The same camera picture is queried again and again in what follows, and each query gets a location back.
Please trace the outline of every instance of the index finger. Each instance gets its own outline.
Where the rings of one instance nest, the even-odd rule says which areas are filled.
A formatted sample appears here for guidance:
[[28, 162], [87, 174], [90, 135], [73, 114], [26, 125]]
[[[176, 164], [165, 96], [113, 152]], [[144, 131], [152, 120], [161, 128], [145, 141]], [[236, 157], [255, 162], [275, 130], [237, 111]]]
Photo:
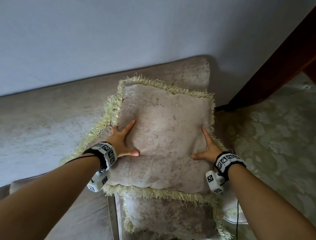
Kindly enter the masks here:
[[122, 131], [122, 134], [124, 136], [126, 136], [128, 134], [128, 132], [132, 129], [132, 127], [134, 126], [135, 122], [136, 122], [136, 120], [133, 120], [130, 124], [128, 124], [126, 126], [126, 128], [124, 128], [124, 130]]
[[212, 139], [211, 139], [209, 132], [205, 129], [205, 127], [202, 127], [202, 132], [205, 136], [207, 145], [210, 145], [212, 143]]

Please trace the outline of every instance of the yellow fringe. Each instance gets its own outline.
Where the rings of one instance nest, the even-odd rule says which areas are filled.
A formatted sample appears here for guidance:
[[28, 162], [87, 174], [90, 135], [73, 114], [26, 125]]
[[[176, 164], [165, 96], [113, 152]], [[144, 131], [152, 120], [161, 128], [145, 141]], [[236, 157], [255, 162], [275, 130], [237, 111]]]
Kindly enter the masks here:
[[[160, 89], [164, 89], [173, 95], [175, 94], [186, 94], [192, 97], [199, 97], [199, 98], [209, 98], [211, 101], [210, 103], [210, 135], [213, 136], [213, 140], [215, 143], [222, 149], [226, 150], [223, 144], [214, 137], [214, 128], [212, 127], [214, 125], [214, 108], [215, 103], [213, 99], [213, 94], [208, 93], [207, 91], [191, 91], [188, 89], [179, 88], [177, 86], [167, 85], [166, 83], [163, 83], [160, 80], [149, 80], [146, 78], [143, 78], [141, 75], [134, 76], [132, 78], [125, 78], [124, 80], [120, 80], [118, 84], [118, 90], [115, 95], [112, 95], [108, 97], [107, 101], [105, 102], [105, 112], [104, 115], [101, 117], [101, 119], [94, 124], [94, 126], [90, 129], [90, 131], [86, 134], [86, 136], [80, 141], [78, 146], [73, 150], [72, 154], [63, 158], [60, 161], [60, 164], [65, 164], [66, 162], [79, 157], [85, 149], [88, 147], [88, 145], [94, 141], [96, 138], [99, 137], [99, 135], [103, 132], [103, 130], [110, 125], [111, 123], [113, 125], [116, 125], [118, 123], [118, 117], [119, 117], [119, 111], [121, 104], [123, 102], [122, 93], [123, 93], [123, 87], [126, 84], [142, 84], [146, 86], [153, 86]], [[199, 193], [196, 194], [188, 194], [183, 193], [179, 191], [171, 191], [167, 189], [152, 189], [152, 188], [139, 188], [135, 186], [111, 186], [111, 185], [105, 185], [103, 187], [104, 192], [107, 195], [112, 195], [114, 193], [118, 193], [120, 196], [123, 196], [124, 193], [131, 194], [132, 196], [142, 196], [144, 199], [148, 198], [156, 198], [156, 199], [168, 199], [168, 200], [177, 200], [180, 202], [192, 202], [193, 204], [199, 204], [199, 205], [205, 205], [210, 204], [213, 207], [213, 217], [217, 225], [217, 229], [222, 236], [224, 240], [231, 239], [232, 235], [226, 231], [223, 226], [223, 217], [224, 214], [221, 211], [220, 201], [218, 200], [218, 197], [215, 197], [213, 194], [208, 195], [201, 195]], [[128, 212], [125, 209], [126, 213], [126, 219], [124, 222], [124, 227], [128, 232], [134, 232], [136, 231], [136, 228], [132, 224], [130, 220], [130, 216]]]

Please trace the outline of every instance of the person's left arm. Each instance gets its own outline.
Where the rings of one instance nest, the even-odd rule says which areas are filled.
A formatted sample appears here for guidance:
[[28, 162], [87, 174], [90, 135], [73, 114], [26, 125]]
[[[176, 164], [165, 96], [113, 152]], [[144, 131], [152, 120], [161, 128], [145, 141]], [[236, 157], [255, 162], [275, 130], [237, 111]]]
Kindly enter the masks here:
[[[134, 123], [122, 132], [114, 126], [106, 140], [118, 157], [139, 155], [124, 145]], [[87, 157], [64, 164], [0, 201], [1, 239], [44, 239], [100, 168], [96, 156], [84, 156]]]

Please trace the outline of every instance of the person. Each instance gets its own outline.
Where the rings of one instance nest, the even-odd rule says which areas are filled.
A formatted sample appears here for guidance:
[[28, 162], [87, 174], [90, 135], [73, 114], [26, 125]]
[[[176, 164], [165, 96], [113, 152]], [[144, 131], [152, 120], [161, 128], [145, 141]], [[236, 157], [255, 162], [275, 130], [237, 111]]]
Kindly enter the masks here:
[[[138, 156], [124, 145], [132, 121], [122, 132], [112, 127], [110, 143], [118, 157]], [[207, 147], [191, 155], [194, 160], [215, 163], [222, 151], [202, 127]], [[44, 239], [100, 168], [100, 160], [88, 153], [45, 174], [0, 201], [1, 239]], [[316, 239], [316, 228], [278, 193], [240, 164], [228, 169], [232, 188], [258, 240]]]

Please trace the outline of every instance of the person's right arm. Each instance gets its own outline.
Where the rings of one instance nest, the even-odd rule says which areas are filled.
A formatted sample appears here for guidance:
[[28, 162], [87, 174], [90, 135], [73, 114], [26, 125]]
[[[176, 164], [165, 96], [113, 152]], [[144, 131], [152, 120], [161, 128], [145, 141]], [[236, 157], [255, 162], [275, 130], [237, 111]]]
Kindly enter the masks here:
[[[213, 164], [222, 152], [203, 128], [207, 141], [204, 152], [192, 154], [195, 160]], [[244, 215], [258, 240], [316, 239], [316, 228], [272, 188], [240, 164], [232, 165], [228, 177]]]

